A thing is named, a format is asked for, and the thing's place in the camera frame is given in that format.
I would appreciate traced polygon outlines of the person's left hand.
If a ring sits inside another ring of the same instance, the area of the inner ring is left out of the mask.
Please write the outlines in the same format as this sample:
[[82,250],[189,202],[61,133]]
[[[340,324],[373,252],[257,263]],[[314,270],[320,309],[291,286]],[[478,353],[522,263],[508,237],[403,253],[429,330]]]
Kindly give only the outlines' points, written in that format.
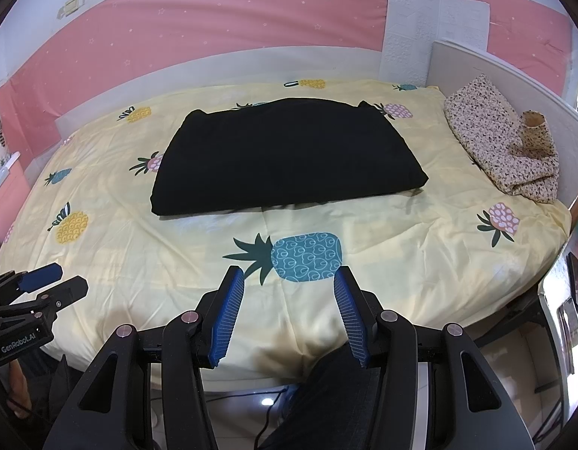
[[9,399],[7,405],[19,419],[29,417],[32,401],[28,381],[18,360],[9,363]]

